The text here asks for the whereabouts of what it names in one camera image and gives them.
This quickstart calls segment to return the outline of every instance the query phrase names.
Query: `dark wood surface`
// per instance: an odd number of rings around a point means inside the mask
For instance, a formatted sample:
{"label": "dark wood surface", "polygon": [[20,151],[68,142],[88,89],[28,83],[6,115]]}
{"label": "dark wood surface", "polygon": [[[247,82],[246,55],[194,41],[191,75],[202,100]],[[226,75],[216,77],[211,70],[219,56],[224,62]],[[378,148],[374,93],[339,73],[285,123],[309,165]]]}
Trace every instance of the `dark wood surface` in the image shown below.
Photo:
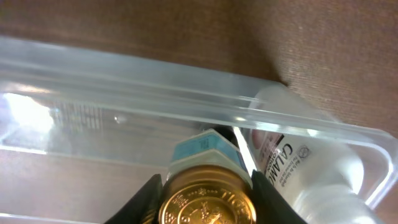
{"label": "dark wood surface", "polygon": [[[3,0],[0,34],[283,81],[398,137],[397,1]],[[396,187],[386,223],[397,201]]]}

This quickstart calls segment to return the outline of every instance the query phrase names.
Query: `white plastic bottle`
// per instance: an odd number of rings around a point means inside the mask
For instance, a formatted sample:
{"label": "white plastic bottle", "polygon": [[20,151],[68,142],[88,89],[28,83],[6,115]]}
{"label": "white plastic bottle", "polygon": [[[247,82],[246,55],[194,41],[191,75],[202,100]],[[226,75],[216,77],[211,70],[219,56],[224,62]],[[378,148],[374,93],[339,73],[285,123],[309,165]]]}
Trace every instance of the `white plastic bottle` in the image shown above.
{"label": "white plastic bottle", "polygon": [[[318,113],[279,86],[266,88],[252,108],[277,104],[281,112]],[[258,168],[308,223],[382,223],[357,196],[364,175],[361,159],[348,146],[316,138],[252,130],[246,135]]]}

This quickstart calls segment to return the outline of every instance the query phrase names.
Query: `blue and white label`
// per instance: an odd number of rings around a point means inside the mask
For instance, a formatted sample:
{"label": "blue and white label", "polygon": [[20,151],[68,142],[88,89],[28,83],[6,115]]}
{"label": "blue and white label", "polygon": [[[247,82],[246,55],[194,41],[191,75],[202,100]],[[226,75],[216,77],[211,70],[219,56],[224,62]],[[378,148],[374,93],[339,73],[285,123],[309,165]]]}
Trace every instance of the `blue and white label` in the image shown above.
{"label": "blue and white label", "polygon": [[172,162],[215,149],[246,170],[239,149],[214,130],[209,130],[176,145]]}

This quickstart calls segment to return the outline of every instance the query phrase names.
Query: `clear plastic bin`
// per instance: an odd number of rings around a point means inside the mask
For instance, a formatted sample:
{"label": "clear plastic bin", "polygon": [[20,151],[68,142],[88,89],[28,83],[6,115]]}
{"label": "clear plastic bin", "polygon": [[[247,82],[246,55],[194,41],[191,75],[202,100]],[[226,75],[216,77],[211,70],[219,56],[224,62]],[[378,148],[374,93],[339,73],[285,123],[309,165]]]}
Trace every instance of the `clear plastic bin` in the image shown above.
{"label": "clear plastic bin", "polygon": [[349,144],[371,208],[397,179],[397,139],[276,82],[1,37],[0,90],[0,223],[103,223],[153,174],[165,180],[175,144],[211,124]]}

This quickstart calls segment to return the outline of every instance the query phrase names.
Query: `wood grain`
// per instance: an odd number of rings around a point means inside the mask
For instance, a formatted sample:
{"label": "wood grain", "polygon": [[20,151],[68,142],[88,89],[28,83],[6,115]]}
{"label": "wood grain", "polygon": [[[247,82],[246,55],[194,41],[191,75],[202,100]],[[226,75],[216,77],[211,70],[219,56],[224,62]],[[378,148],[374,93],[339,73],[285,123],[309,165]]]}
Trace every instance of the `wood grain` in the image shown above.
{"label": "wood grain", "polygon": [[[284,81],[398,137],[398,2],[5,0],[0,34]],[[377,210],[395,223],[398,188]]]}

